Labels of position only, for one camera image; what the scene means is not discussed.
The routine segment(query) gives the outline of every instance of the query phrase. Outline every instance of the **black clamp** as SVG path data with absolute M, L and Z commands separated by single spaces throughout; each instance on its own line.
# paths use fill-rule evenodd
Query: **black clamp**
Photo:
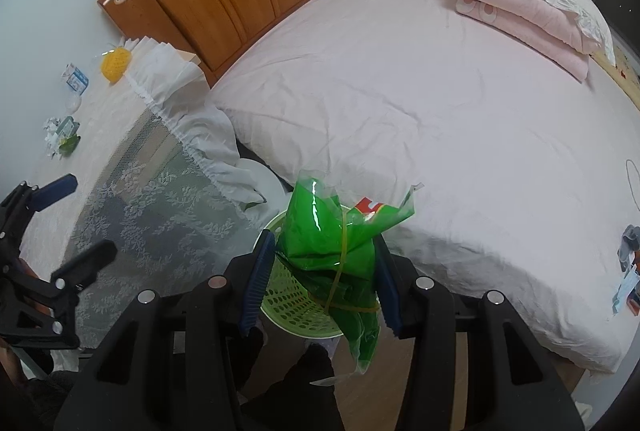
M 114 243 L 104 240 L 56 270 L 50 283 L 25 270 L 20 244 L 31 218 L 77 187 L 73 175 L 42 189 L 22 182 L 0 204 L 0 337 L 15 348 L 77 348 L 78 294 L 116 256 Z M 49 308 L 51 315 L 37 310 L 34 303 Z
M 250 254 L 190 292 L 140 292 L 102 340 L 68 395 L 56 431 L 243 429 L 227 341 L 255 325 L 273 265 L 262 231 Z M 174 354 L 186 332 L 185 364 Z
M 397 431 L 450 427 L 456 332 L 468 342 L 465 430 L 583 431 L 571 396 L 546 351 L 507 298 L 449 292 L 422 276 L 376 238 L 376 290 L 396 337 L 415 337 L 411 371 Z

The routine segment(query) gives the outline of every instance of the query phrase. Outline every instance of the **green plastic bag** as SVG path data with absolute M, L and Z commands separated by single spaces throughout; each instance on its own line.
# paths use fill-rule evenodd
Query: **green plastic bag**
M 333 189 L 301 176 L 278 238 L 278 257 L 334 319 L 358 373 L 367 371 L 380 333 L 372 238 L 414 213 L 413 191 L 398 208 L 363 198 L 347 210 Z

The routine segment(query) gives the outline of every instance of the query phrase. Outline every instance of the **white duvet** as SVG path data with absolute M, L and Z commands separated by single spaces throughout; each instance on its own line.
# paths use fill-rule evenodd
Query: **white duvet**
M 640 225 L 625 167 L 640 166 L 640 113 L 593 61 L 581 84 L 454 4 L 312 0 L 214 101 L 291 183 L 320 170 L 397 204 L 422 182 L 385 234 L 393 252 L 455 292 L 501 290 L 543 345 L 614 371 L 638 325 L 611 302 L 620 237 Z

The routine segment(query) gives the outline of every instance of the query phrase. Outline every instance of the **rubber band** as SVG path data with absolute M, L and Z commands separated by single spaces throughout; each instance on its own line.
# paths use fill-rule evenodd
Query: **rubber band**
M 323 304 L 322 301 L 318 299 L 316 296 L 314 296 L 311 292 L 307 292 L 307 294 L 309 296 L 309 299 L 311 299 L 312 301 L 318 303 L 319 305 Z M 374 314 L 380 309 L 380 304 L 376 302 L 375 306 L 364 308 L 360 306 L 349 306 L 349 305 L 340 305 L 338 303 L 331 303 L 329 307 L 339 308 L 340 310 L 348 310 L 349 312 L 363 312 L 363 313 Z
M 631 185 L 631 178 L 629 176 L 629 162 L 631 162 L 634 166 L 634 169 L 636 170 L 636 174 L 638 175 L 638 180 L 640 180 L 640 172 L 638 172 L 638 167 L 636 167 L 636 163 L 631 160 L 630 158 L 626 159 L 625 162 L 625 168 L 626 168 L 626 181 L 629 183 L 629 189 L 631 191 L 631 197 L 634 199 L 634 203 L 636 204 L 636 209 L 640 210 L 640 207 L 638 207 L 638 201 L 636 200 L 636 196 L 634 194 L 634 188 Z
M 347 255 L 347 213 L 342 210 L 342 249 L 340 250 L 340 261 L 338 261 L 338 271 L 335 273 L 334 283 L 329 290 L 329 297 L 326 299 L 324 305 L 324 313 L 329 313 L 329 306 L 331 306 L 331 300 L 334 298 L 335 291 L 338 287 L 338 281 L 342 275 L 342 268 L 344 268 L 344 258 Z

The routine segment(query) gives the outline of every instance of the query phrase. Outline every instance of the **yellow ball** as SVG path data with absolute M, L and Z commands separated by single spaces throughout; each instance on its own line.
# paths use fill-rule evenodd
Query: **yellow ball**
M 111 84 L 115 84 L 122 78 L 130 62 L 131 52 L 119 46 L 104 56 L 100 71 Z

